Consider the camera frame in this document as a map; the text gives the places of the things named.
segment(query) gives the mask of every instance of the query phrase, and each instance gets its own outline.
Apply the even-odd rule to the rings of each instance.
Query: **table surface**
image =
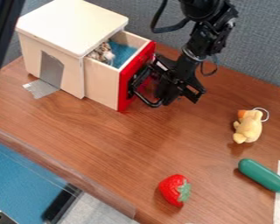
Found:
[[[179,56],[163,45],[157,50]],[[275,194],[235,168],[241,158],[253,158],[277,169],[280,87],[221,67],[213,77],[200,77],[208,93],[196,105],[182,98],[149,108],[135,100],[119,113],[63,91],[35,100],[22,88],[34,79],[21,58],[1,70],[0,129],[131,202],[141,223],[273,222]],[[237,110],[255,107],[270,112],[262,136],[255,143],[234,143]],[[192,182],[191,200],[182,208],[156,191],[174,173]]]

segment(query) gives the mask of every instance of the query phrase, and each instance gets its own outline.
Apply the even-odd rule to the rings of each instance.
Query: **green cucumber toy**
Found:
[[[272,192],[280,193],[280,176],[250,158],[242,159],[239,171]]]

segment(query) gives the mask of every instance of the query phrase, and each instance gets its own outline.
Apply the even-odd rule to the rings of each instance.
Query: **blue fabric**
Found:
[[[128,60],[136,51],[135,47],[128,45],[120,45],[114,41],[108,42],[111,46],[112,53],[115,55],[113,67],[120,68],[126,60]]]
[[[67,184],[0,144],[0,210],[20,224],[42,224],[41,214]]]

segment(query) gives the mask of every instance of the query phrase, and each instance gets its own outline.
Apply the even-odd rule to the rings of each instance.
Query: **red strawberry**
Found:
[[[175,174],[158,184],[164,198],[176,207],[182,207],[190,197],[191,185],[183,175]]]

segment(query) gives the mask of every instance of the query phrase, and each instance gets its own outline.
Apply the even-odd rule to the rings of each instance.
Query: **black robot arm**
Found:
[[[179,96],[185,96],[196,103],[206,92],[196,78],[196,69],[201,65],[201,72],[205,75],[214,74],[217,68],[209,74],[203,71],[203,61],[207,56],[215,58],[226,46],[229,33],[235,26],[238,11],[229,0],[179,0],[185,18],[179,23],[157,28],[168,0],[163,0],[151,21],[150,28],[155,33],[173,32],[183,28],[189,21],[196,22],[190,34],[189,41],[182,48],[182,54],[177,61],[157,55],[153,63],[143,69],[145,73],[135,75],[129,86],[129,95],[137,95],[151,107],[169,105]],[[144,77],[153,74],[157,79],[155,97],[157,102],[151,102],[137,92]]]

